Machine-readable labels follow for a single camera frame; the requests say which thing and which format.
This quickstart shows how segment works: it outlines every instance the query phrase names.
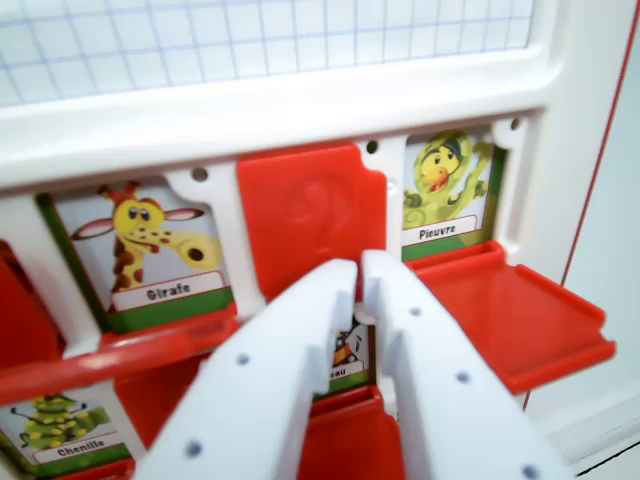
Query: octopus card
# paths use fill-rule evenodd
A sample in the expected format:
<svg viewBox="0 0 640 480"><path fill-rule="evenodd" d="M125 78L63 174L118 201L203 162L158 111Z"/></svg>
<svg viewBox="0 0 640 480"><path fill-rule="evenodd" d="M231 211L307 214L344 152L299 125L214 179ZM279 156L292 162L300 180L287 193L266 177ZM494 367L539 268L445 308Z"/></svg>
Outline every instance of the octopus card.
<svg viewBox="0 0 640 480"><path fill-rule="evenodd" d="M403 261L491 239L504 157L488 128L409 138Z"/></svg>
<svg viewBox="0 0 640 480"><path fill-rule="evenodd" d="M38 198L103 329L129 332L224 308L231 291L215 220L162 179Z"/></svg>

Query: grid paper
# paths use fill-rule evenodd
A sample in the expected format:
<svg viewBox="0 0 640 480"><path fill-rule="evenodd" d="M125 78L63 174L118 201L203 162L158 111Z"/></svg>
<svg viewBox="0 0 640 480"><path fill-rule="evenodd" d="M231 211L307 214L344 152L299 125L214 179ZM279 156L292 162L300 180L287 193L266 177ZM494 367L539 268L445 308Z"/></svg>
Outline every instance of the grid paper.
<svg viewBox="0 0 640 480"><path fill-rule="evenodd" d="M522 49L535 0L0 0L0 107Z"/></svg>

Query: giraffe card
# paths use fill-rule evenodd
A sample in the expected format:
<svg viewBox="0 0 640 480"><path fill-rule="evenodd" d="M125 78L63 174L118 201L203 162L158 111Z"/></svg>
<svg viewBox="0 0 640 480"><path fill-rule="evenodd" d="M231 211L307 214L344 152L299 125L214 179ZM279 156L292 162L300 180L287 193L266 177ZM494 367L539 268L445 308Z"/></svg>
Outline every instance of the giraffe card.
<svg viewBox="0 0 640 480"><path fill-rule="evenodd" d="M36 478L129 457L98 392L55 392L0 408L0 451Z"/></svg>
<svg viewBox="0 0 640 480"><path fill-rule="evenodd" d="M409 137L403 261L491 239L504 157L488 127Z"/></svg>
<svg viewBox="0 0 640 480"><path fill-rule="evenodd" d="M138 330L231 301L210 209L163 179L56 192L39 203L104 329Z"/></svg>

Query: giraffe illustration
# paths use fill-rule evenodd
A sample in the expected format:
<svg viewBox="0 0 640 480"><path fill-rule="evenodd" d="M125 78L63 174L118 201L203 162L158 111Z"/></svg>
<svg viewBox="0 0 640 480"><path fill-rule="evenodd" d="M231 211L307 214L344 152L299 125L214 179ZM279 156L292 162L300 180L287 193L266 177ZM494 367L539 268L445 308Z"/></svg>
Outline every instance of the giraffe illustration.
<svg viewBox="0 0 640 480"><path fill-rule="evenodd" d="M122 192L101 186L98 194L113 202L111 217L93 220L71 235L72 240L87 240L115 230L115 281L111 292L141 286L144 257L157 254L160 247L174 250L189 267L199 270L216 268L222 260L219 240L204 233L171 231L164 226L166 220L191 220L204 215L204 212L196 208L164 211L152 198L138 199L136 190L139 186L136 182L129 182Z"/></svg>

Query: cartoon animal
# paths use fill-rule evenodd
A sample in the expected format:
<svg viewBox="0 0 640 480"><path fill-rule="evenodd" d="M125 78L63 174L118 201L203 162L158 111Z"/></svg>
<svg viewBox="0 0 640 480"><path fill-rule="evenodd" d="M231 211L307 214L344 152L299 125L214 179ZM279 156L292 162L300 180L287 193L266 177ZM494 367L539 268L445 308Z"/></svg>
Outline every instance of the cartoon animal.
<svg viewBox="0 0 640 480"><path fill-rule="evenodd" d="M473 153L480 159L467 177L462 192L453 190L467 172ZM419 227L457 217L474 198L487 193L479 180L491 159L491 145L478 142L472 148L469 135L450 130L436 135L418 154L413 176L418 191L404 191L404 228Z"/></svg>
<svg viewBox="0 0 640 480"><path fill-rule="evenodd" d="M113 250L115 281L111 292L129 290L142 285L144 256L155 255L160 247L174 250L189 267L212 270L222 260L222 247L218 239L204 233L171 231L165 221L184 221L204 215L196 208L165 211L152 198L138 199L139 184L129 182L123 192L114 192L106 185L98 194L113 202L110 218L101 218L78 228L71 238L87 240L115 230Z"/></svg>
<svg viewBox="0 0 640 480"><path fill-rule="evenodd" d="M338 338L336 339L336 351L333 355L334 367L353 363L358 359L356 354L351 350L351 346L347 343L347 339L358 325L358 322L354 320L351 325L351 330L349 330L348 332L338 333ZM356 345L354 347L356 352L360 350L360 342L362 342L362 337L356 335Z"/></svg>
<svg viewBox="0 0 640 480"><path fill-rule="evenodd" d="M104 408L98 407L88 412L82 412L87 408L86 403L80 405L77 410L70 411L77 402L60 393L34 398L31 405L36 412L32 415L18 413L16 407L10 412L27 419L24 432L20 438L24 442L22 448L27 445L35 450L56 448L64 442L78 440L87 433L95 430L98 425L109 423Z"/></svg>

